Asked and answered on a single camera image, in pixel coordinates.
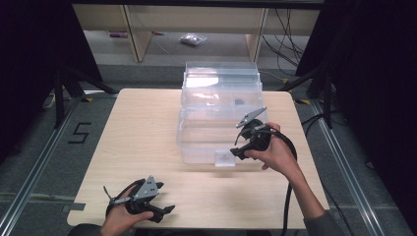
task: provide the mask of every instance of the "floor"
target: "floor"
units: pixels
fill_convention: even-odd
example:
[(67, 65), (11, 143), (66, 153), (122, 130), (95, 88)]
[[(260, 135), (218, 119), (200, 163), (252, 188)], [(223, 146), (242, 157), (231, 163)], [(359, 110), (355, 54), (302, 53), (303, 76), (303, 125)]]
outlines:
[[(169, 87), (164, 70), (169, 70), (181, 80), (181, 73), (188, 61), (249, 61), (244, 35), (202, 33), (200, 36), (207, 40), (198, 46), (190, 46), (180, 42), (181, 36), (185, 33), (156, 33), (152, 37), (144, 61), (136, 63), (127, 38), (110, 37), (107, 31), (85, 31), (104, 80), (116, 87), (134, 86), (135, 82), (128, 80), (136, 79), (136, 74), (132, 72), (135, 70), (148, 73), (146, 75), (155, 81), (162, 78), (160, 85)], [(293, 63), (281, 57), (277, 59), (276, 54), (267, 45), (268, 42), (275, 49), (279, 49), (279, 39), (282, 39), (282, 36), (266, 35), (266, 40), (262, 42), (257, 65), (265, 79), (266, 89), (273, 89), (269, 84), (280, 88), (286, 79), (295, 80), (291, 75), (295, 72), (294, 63), (298, 60), (298, 54), (291, 49), (288, 38), (285, 40), (288, 48), (281, 47), (280, 52)], [(292, 39), (300, 51), (305, 48), (309, 37), (300, 36)], [(125, 81), (120, 84), (116, 80), (118, 78), (124, 78)], [(321, 113), (319, 100), (309, 100), (310, 105), (302, 102), (308, 100), (305, 94), (308, 83), (291, 92), (299, 102), (295, 105), (301, 121)], [(34, 122), (32, 129), (22, 141), (25, 148), (0, 166), (2, 214), (9, 209), (14, 197), (24, 191), (21, 187), (27, 181), (36, 181), (29, 190), (27, 205), (18, 212), (19, 219), (12, 222), (14, 227), (10, 235), (50, 235), (51, 232), (60, 235), (71, 229), (66, 223), (68, 207), (78, 191), (114, 100), (114, 97), (96, 99), (94, 107), (88, 102), (77, 103), (74, 99), (69, 100), (68, 110), (71, 110), (72, 104), (76, 104), (73, 118), (63, 131), (59, 144), (52, 147), (52, 157), (46, 161), (46, 166), (38, 176), (33, 175), (31, 171), (32, 167), (38, 164), (39, 156), (44, 152), (44, 145), (54, 136), (50, 126), (54, 121), (53, 108), (46, 109)], [(412, 235), (376, 172), (365, 165), (366, 155), (356, 143), (342, 115), (335, 114), (331, 119), (334, 124), (332, 130), (327, 129), (323, 121), (318, 121), (311, 128), (306, 124), (305, 131), (308, 132), (307, 139), (323, 185), (328, 190), (332, 215), (342, 225), (345, 234)], [(86, 120), (93, 121), (93, 125), (88, 126), (90, 139), (81, 148), (68, 145), (74, 138), (74, 127)], [(272, 230), (271, 233), (279, 235), (279, 230)], [(292, 230), (288, 234), (306, 235), (306, 232)]]

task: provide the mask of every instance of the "person's right hand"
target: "person's right hand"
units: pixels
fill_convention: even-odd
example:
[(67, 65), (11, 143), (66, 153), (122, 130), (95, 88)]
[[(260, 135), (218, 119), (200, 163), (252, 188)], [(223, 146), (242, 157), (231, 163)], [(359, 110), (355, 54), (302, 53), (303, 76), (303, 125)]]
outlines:
[[(280, 131), (279, 125), (275, 123), (267, 122), (265, 125), (271, 127), (272, 130)], [(245, 151), (245, 155), (262, 161), (264, 163), (263, 170), (271, 168), (287, 178), (294, 171), (301, 171), (288, 145), (275, 135), (270, 137), (269, 146), (266, 150), (250, 149)]]

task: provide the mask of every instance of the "clear plastic box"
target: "clear plastic box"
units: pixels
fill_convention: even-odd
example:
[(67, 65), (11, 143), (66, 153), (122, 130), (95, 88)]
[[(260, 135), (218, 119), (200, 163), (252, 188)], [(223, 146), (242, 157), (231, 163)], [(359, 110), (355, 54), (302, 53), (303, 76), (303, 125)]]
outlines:
[[(264, 107), (255, 63), (187, 63), (178, 117), (177, 145), (186, 163), (234, 166), (231, 152), (249, 112)], [(266, 122), (264, 113), (258, 117)], [(239, 140), (237, 147), (246, 142)]]

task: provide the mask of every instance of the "table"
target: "table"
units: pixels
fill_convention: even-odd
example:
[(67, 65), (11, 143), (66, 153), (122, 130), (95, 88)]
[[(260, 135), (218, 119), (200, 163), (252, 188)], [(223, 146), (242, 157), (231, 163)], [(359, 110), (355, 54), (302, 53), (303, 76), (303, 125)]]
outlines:
[[(261, 170), (260, 161), (238, 162), (235, 167), (186, 164), (175, 138), (180, 89), (125, 88), (111, 111), (75, 203), (70, 225), (102, 224), (108, 197), (137, 179), (153, 175), (165, 185), (151, 203), (176, 205), (160, 223), (145, 221), (138, 227), (277, 229), (282, 227), (286, 179), (273, 170)], [(291, 95), (264, 91), (268, 119), (296, 146), (306, 178), (328, 209), (315, 163), (305, 139)], [(295, 196), (291, 197), (288, 228), (305, 228)]]

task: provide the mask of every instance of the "person's left hand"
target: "person's left hand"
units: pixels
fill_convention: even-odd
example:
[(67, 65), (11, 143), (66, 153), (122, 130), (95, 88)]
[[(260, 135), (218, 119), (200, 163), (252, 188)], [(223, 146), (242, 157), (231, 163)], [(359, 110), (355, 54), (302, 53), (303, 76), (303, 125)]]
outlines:
[[(132, 191), (133, 186), (130, 188), (121, 199), (126, 198)], [(130, 214), (125, 205), (114, 206), (113, 209), (108, 213), (103, 225), (101, 226), (101, 235), (103, 236), (118, 236), (127, 232), (128, 230), (133, 231), (134, 225), (137, 222), (144, 221), (153, 217), (152, 211), (145, 211), (140, 214)]]

